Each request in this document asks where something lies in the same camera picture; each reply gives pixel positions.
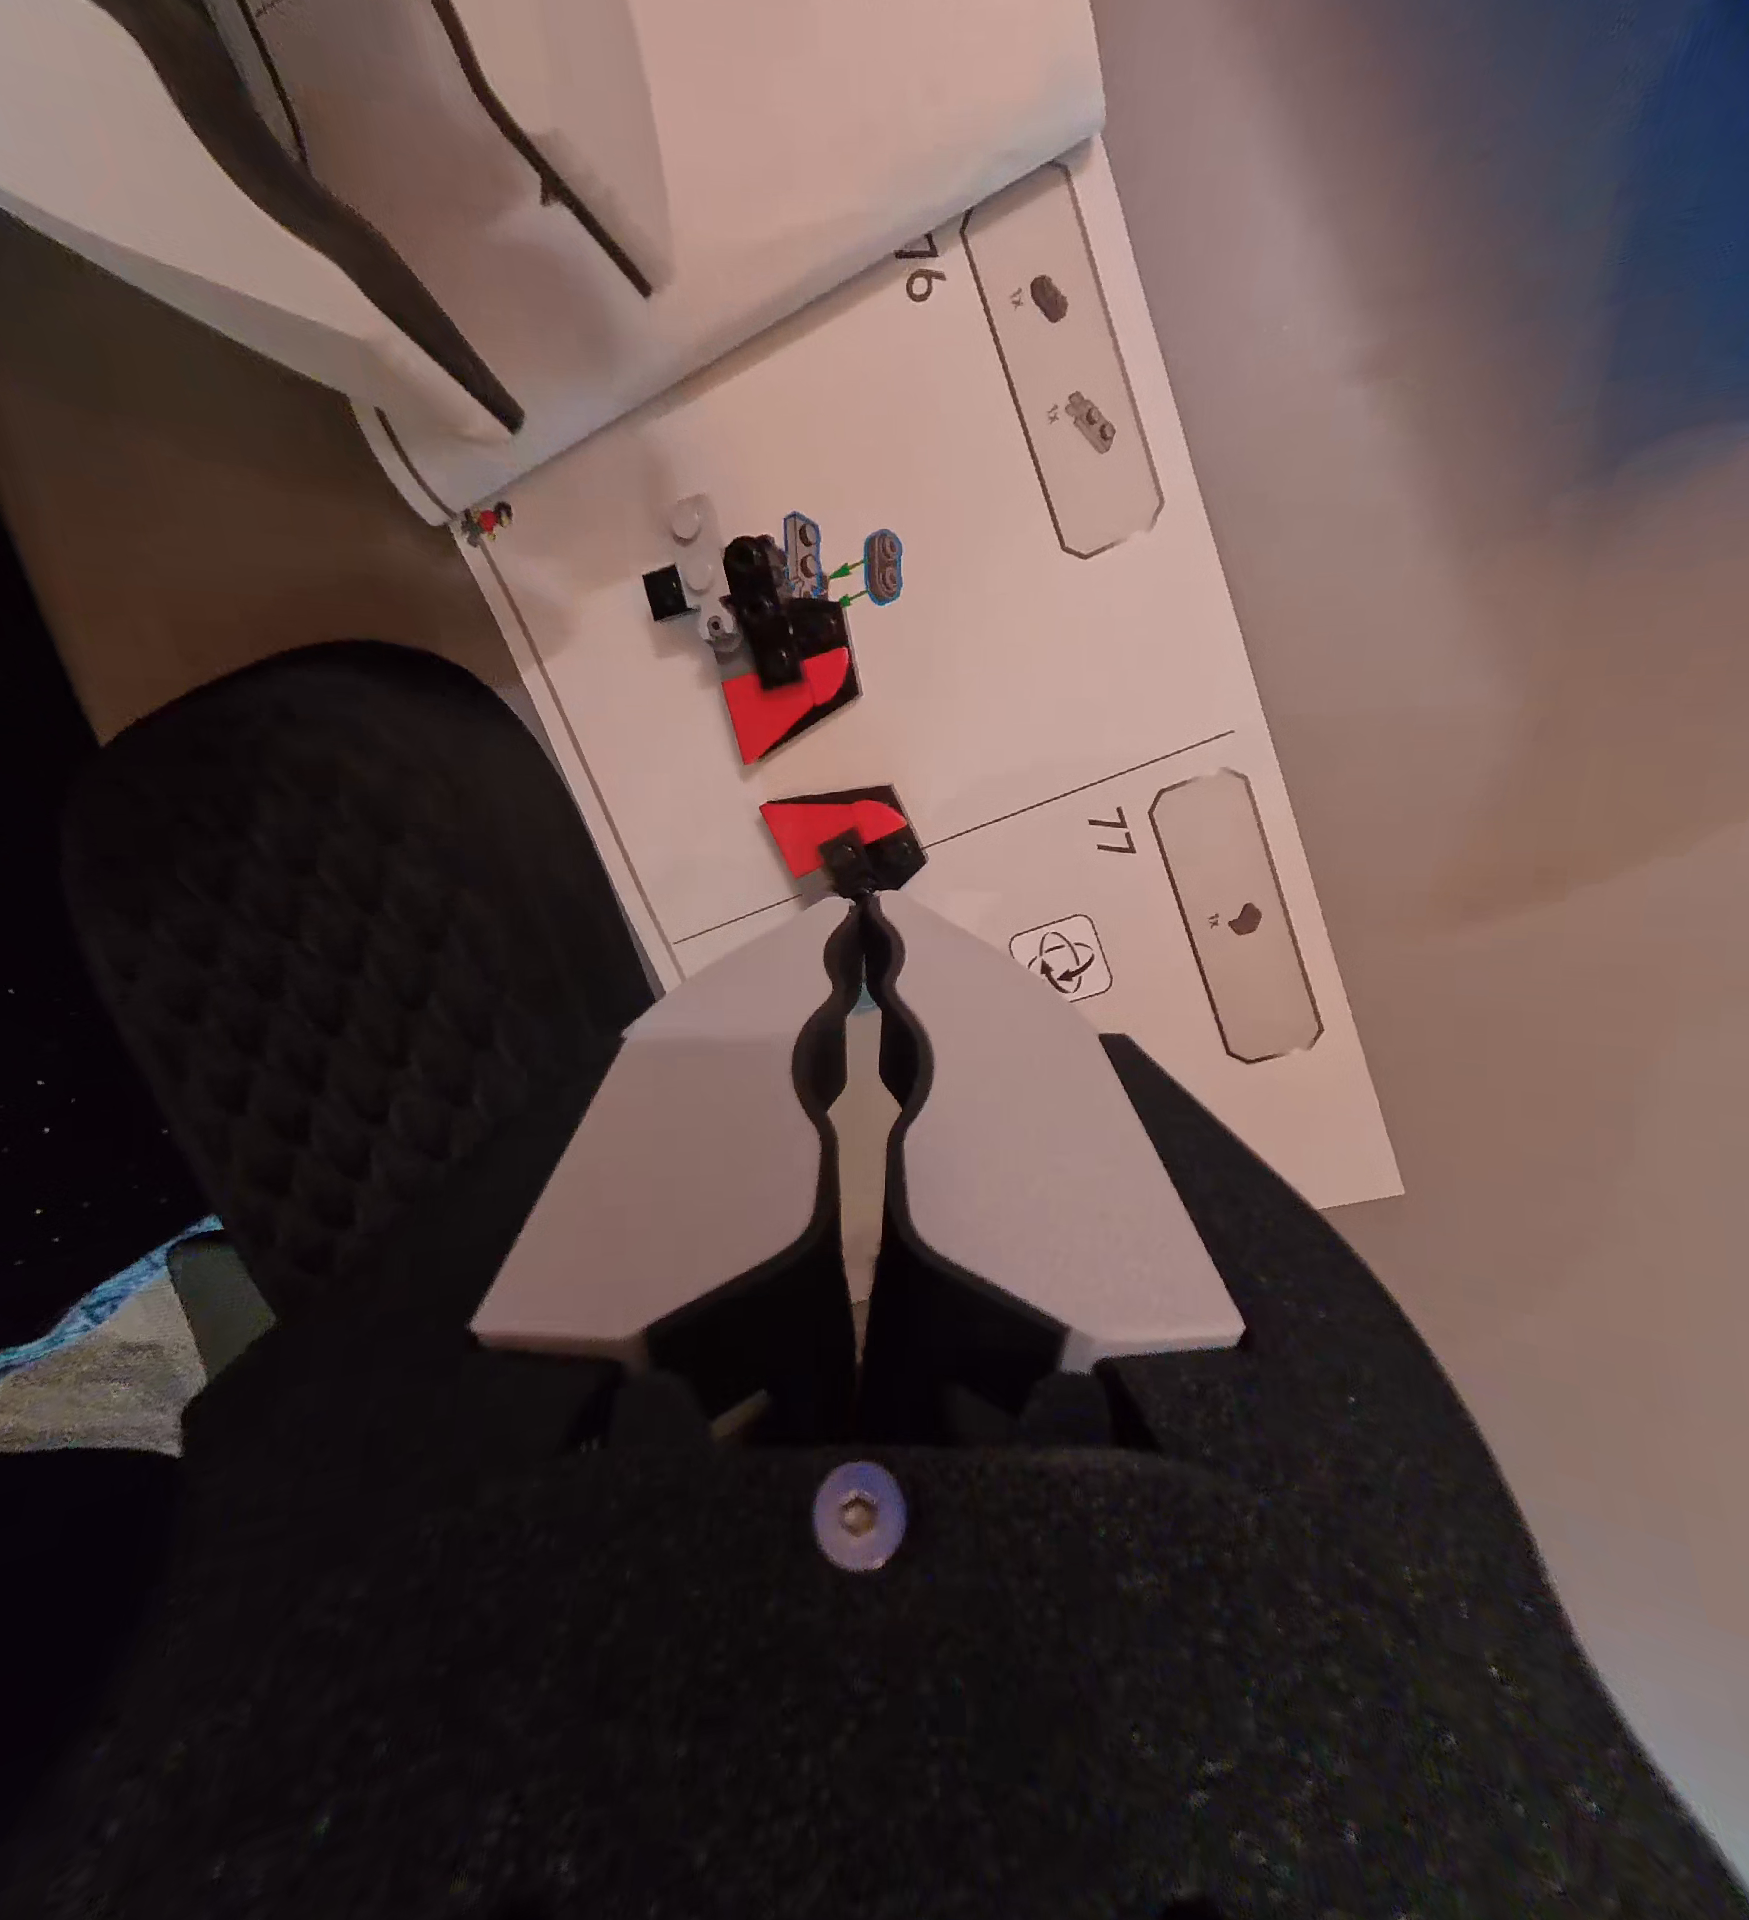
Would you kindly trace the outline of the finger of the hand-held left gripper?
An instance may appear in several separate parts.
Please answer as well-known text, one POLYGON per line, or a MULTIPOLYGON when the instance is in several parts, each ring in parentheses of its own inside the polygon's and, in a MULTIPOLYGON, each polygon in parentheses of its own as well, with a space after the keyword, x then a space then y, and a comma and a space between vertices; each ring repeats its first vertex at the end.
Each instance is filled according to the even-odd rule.
POLYGON ((674 218, 627 1, 436 1, 479 108, 641 299, 674 273, 674 218))
POLYGON ((396 424, 525 408, 321 152, 260 4, 0 1, 0 210, 396 424))

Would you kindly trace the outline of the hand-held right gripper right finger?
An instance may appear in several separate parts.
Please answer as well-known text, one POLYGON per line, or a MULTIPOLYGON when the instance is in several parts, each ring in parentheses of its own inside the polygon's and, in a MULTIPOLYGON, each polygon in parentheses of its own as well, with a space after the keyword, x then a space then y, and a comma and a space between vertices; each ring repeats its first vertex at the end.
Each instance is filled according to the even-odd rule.
POLYGON ((1234 1349, 1246 1323, 1099 1032, 1007 950, 881 895, 888 1040, 924 1047, 887 1194, 1031 1316, 1037 1372, 1234 1349))

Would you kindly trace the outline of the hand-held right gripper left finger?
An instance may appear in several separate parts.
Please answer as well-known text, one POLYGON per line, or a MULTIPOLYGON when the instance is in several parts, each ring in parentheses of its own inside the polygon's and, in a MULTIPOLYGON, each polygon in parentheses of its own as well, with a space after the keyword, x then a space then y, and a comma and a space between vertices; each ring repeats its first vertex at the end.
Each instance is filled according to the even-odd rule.
POLYGON ((633 1021, 471 1321, 487 1348, 634 1362, 682 1309, 839 1252, 854 904, 813 904, 633 1021))

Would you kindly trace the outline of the black red toy brick assembly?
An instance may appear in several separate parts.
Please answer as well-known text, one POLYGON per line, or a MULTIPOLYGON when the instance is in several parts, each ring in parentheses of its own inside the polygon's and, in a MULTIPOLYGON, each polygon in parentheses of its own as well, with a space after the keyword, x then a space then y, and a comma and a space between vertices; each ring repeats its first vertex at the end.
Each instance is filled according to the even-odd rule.
POLYGON ((791 511, 778 534, 726 537, 713 498, 687 493, 667 532, 671 558, 643 579, 647 615, 660 628, 693 628, 713 657, 744 766, 858 699, 849 610, 898 593, 902 545, 888 529, 830 567, 813 516, 791 511))
POLYGON ((858 902, 905 889, 929 863, 891 784, 781 798, 762 803, 760 812, 790 883, 804 898, 858 902))

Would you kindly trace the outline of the black textured foam pad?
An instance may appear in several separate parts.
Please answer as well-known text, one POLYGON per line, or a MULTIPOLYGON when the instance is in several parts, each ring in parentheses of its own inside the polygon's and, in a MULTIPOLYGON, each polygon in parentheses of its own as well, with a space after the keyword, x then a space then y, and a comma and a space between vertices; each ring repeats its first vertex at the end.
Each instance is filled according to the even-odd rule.
POLYGON ((652 1004, 575 796, 469 670, 300 647, 141 718, 63 813, 77 946, 279 1316, 362 1280, 652 1004))

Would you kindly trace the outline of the white instruction booklet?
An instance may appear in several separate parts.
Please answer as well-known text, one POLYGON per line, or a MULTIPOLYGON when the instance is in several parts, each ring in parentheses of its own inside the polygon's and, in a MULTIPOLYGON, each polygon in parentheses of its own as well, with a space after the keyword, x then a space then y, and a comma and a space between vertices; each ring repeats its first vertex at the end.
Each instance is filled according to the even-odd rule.
POLYGON ((1223 579, 1104 140, 1089 4, 630 4, 674 218, 641 299, 479 108, 431 4, 349 104, 413 259, 522 401, 378 426, 494 615, 652 972, 790 919, 762 803, 891 784, 916 891, 1143 1043, 1324 1208, 1401 1169, 1223 579), (744 766, 667 516, 888 529, 860 696, 744 766))

